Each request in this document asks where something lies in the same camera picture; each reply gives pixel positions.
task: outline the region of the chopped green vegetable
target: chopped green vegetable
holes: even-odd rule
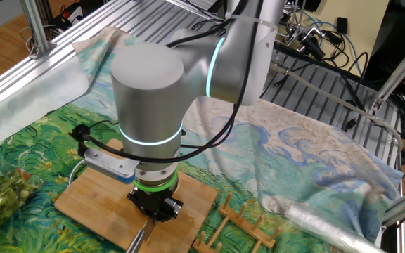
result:
[[[29,174],[20,169],[9,172],[7,176],[0,176],[0,226],[22,207],[38,188],[26,182],[29,177]]]

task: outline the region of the blue wave pattern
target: blue wave pattern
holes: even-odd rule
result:
[[[124,39],[125,46],[135,43],[141,42],[130,35]],[[96,48],[100,50],[101,47],[109,47],[109,44],[95,44],[93,48],[78,53],[84,68],[89,71],[89,79],[96,78],[92,81],[92,92],[73,103],[116,118],[110,64],[120,48],[113,48],[95,66],[91,52]],[[211,98],[198,100],[201,106],[213,101]],[[220,129],[227,119],[228,117],[213,117],[208,123],[213,129]],[[182,143],[200,145],[207,141],[207,132],[201,134],[192,131],[194,124],[196,123],[184,124],[187,134]],[[337,155],[330,148],[314,152],[314,140],[304,137],[306,129],[301,126],[289,126],[280,130],[277,134],[279,142],[271,143],[270,138],[274,136],[270,134],[269,128],[273,124],[252,124],[236,120],[231,135],[223,145],[193,157],[188,162],[192,166],[208,169],[213,174],[226,175],[231,181],[240,183],[270,211],[276,211],[269,208],[271,203],[267,201],[270,197],[306,202],[327,212],[333,219],[347,224],[373,242],[384,211],[391,201],[398,198],[395,184],[401,180],[401,174],[377,157],[366,153],[366,157],[353,160]],[[322,123],[313,120],[312,124],[319,126]],[[326,127],[329,127],[330,135],[338,143],[356,145],[341,130]],[[182,149],[183,154],[189,152],[191,150]]]
[[[227,119],[213,118],[212,127],[220,129]],[[328,127],[340,143],[354,143],[346,134]],[[316,155],[311,152],[311,139],[295,138],[302,136],[301,131],[306,130],[294,126],[280,131],[278,137],[282,145],[270,148],[271,134],[266,127],[237,120],[225,148],[219,148],[213,160],[198,156],[189,162],[202,168],[216,167],[232,181],[240,182],[259,200],[279,196],[306,202],[374,242],[384,211],[398,198],[394,182],[401,179],[401,173],[377,162],[377,157],[370,156],[372,160],[359,163],[363,160],[347,161],[333,155],[332,150]],[[189,130],[183,139],[183,143],[202,142],[201,136]],[[295,149],[299,159],[294,158]],[[379,170],[370,169],[373,162]],[[370,202],[367,195],[377,195],[377,200]]]

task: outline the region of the wooden cutting board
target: wooden cutting board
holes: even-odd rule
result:
[[[121,142],[108,145],[120,149]],[[140,253],[187,252],[210,211],[215,189],[178,172],[179,184],[173,195],[184,203],[176,220],[158,224]],[[146,216],[126,199],[132,184],[123,184],[93,169],[73,181],[57,199],[56,209],[105,239],[127,249],[146,222]]]

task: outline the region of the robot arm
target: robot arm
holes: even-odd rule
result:
[[[135,185],[128,198],[155,221],[174,219],[182,203],[172,195],[179,160],[212,145],[178,157],[182,120],[191,103],[209,96],[241,105],[259,99],[269,69],[276,30],[256,20],[277,25],[284,0],[231,2],[242,18],[226,21],[225,37],[210,35],[171,48],[157,44],[127,47],[112,62],[112,84],[124,152],[98,143],[86,129],[73,131],[81,144],[92,141],[127,160],[116,160],[80,145],[79,153],[93,169]],[[172,40],[198,34],[179,30]]]

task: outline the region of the silver cylinder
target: silver cylinder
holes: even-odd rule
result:
[[[184,65],[173,50],[138,44],[117,53],[112,83],[125,152],[171,158],[179,154]],[[139,169],[158,171],[170,164],[142,163]]]

